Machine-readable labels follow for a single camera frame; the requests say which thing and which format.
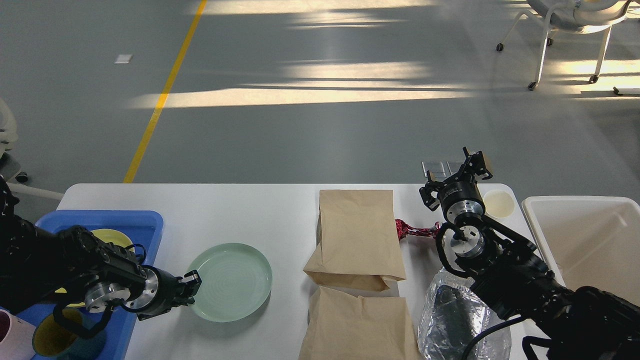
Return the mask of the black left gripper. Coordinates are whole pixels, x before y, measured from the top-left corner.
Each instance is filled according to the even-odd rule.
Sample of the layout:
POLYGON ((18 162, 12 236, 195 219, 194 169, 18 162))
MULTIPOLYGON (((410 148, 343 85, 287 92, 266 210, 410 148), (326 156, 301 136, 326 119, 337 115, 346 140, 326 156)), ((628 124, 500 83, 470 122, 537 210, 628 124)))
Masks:
POLYGON ((195 296, 202 284, 197 270, 187 272, 184 276, 174 276, 152 266, 144 266, 142 269, 146 273, 142 293, 122 305, 126 312, 135 313, 139 321, 195 303, 195 296))

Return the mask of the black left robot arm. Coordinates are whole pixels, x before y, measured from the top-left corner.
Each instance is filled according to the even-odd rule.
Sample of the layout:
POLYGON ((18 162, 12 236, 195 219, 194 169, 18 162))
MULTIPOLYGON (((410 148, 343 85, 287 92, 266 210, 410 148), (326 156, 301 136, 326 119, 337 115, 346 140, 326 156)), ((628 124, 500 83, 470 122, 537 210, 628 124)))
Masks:
POLYGON ((54 320, 81 338, 106 328, 115 308, 144 321, 195 303, 202 278, 144 264, 144 255, 74 225, 57 233, 15 213, 19 199, 1 180, 1 306, 19 313, 52 303, 54 320))

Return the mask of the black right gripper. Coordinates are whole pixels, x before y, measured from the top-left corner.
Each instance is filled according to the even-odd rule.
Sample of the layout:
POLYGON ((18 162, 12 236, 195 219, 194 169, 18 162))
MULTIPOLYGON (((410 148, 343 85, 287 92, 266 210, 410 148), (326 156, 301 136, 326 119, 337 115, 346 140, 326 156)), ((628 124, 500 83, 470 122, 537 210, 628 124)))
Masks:
POLYGON ((490 159, 482 150, 472 152, 464 146, 462 152, 464 161, 452 173, 453 182, 439 181, 430 170, 426 170, 426 183, 419 189, 423 205, 432 212, 441 206, 445 219, 452 224, 460 224, 464 218, 482 218, 485 215, 486 206, 475 182, 494 177, 490 159))

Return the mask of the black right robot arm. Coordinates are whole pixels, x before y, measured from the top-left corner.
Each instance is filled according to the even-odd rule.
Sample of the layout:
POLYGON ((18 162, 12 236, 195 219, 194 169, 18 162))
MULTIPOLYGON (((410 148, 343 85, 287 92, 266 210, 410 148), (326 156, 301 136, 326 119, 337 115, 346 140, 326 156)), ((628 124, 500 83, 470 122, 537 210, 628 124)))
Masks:
POLYGON ((471 340, 462 360, 488 335, 527 319, 546 335, 523 337, 528 360, 537 358, 534 346, 546 347, 549 360, 637 360, 639 307, 589 285, 560 285, 532 241, 489 217, 477 185, 493 176, 489 160, 482 151, 462 151, 455 173, 436 180, 425 170, 419 189, 424 205, 445 219, 435 236, 444 269, 473 279, 470 290, 502 319, 471 340))

